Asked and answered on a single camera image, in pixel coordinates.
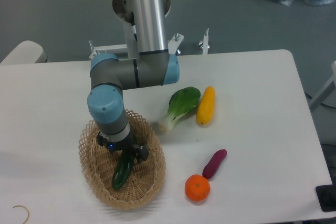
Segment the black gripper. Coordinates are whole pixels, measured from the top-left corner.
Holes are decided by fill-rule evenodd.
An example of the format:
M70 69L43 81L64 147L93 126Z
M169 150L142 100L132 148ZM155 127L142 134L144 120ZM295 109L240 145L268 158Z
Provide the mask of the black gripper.
M104 138L102 133L99 132L96 140L99 146L105 147L111 154L116 151L123 151L127 154L133 155L138 163L146 161L149 156L149 150L145 144L133 144L133 135L131 132L129 132L126 138L117 142L112 142L107 138Z

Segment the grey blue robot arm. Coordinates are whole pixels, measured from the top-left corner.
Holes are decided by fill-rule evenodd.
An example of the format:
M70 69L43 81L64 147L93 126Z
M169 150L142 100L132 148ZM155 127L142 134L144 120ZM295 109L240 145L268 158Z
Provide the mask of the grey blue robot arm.
M123 91L176 83L180 77L178 58L169 53L165 32L165 0L127 0L138 56L120 60L111 53L97 54L91 61L88 110L99 134L97 142L110 153L122 151L145 161L145 145L133 142L124 108Z

